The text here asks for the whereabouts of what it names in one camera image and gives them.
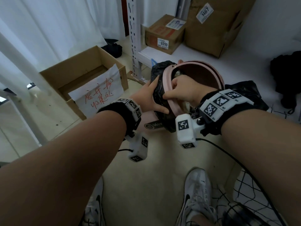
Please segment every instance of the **person's right arm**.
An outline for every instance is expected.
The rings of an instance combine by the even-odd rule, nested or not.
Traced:
[[[187,76],[173,81],[164,99],[193,106],[216,89]],[[258,180],[289,225],[301,225],[301,126],[266,111],[252,109],[230,117],[222,126],[229,153]]]

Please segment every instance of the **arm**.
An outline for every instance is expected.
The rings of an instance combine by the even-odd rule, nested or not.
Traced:
[[[152,99],[157,81],[132,95],[143,112],[168,113]],[[78,225],[125,133],[121,115],[102,111],[1,168],[0,225]]]
[[[176,98],[197,106],[216,89],[188,76],[172,81],[174,90],[164,99]],[[275,207],[291,225],[301,224],[301,126],[262,110],[246,110],[222,126],[229,153],[258,180]]]

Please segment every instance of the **empty cardboard box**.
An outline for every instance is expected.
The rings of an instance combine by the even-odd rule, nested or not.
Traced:
[[[256,0],[191,0],[185,44],[220,57],[237,37]]]
[[[86,116],[81,112],[68,93],[105,73],[114,64],[116,64],[119,69],[123,90],[128,89],[129,85],[126,76],[126,67],[98,46],[85,50],[84,52],[43,70],[40,74],[66,101],[69,107],[82,120],[85,120]]]
[[[164,15],[156,23],[146,29],[145,43],[167,54],[172,54],[182,43],[185,21],[171,15]]]

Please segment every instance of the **white sneaker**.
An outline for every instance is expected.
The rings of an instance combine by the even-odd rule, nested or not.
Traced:
[[[184,203],[176,226],[191,225],[191,218],[203,214],[212,223],[215,221],[215,209],[211,205],[211,183],[205,170],[197,168],[186,177]]]
[[[82,222],[82,226],[106,225],[101,207],[102,190],[103,180],[102,177],[100,177],[86,206],[85,217]]]

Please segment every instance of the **black cable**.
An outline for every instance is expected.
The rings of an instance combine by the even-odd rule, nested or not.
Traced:
[[[131,149],[121,149],[121,150],[118,150],[119,152],[122,152],[122,151],[129,151],[129,152],[133,152],[133,150]]]
[[[286,223],[283,221],[282,217],[280,216],[280,214],[278,213],[278,211],[276,210],[276,208],[274,207],[271,199],[269,198],[268,194],[264,191],[264,189],[261,187],[260,183],[257,181],[257,179],[251,174],[251,172],[241,163],[239,162],[234,156],[232,156],[231,154],[229,154],[228,152],[226,152],[223,148],[221,148],[220,146],[216,145],[215,143],[212,143],[209,140],[203,139],[203,138],[196,138],[196,140],[203,140],[206,141],[210,144],[212,144],[213,146],[217,147],[218,149],[220,149],[222,152],[226,153],[228,156],[230,156],[235,162],[237,162],[249,175],[250,177],[255,181],[255,183],[257,184],[257,186],[260,188],[261,192],[263,193],[263,195],[265,196],[265,198],[267,199],[267,201],[269,202],[269,204],[271,205],[271,208],[274,210],[276,216],[278,217],[280,223],[283,226],[286,226]]]

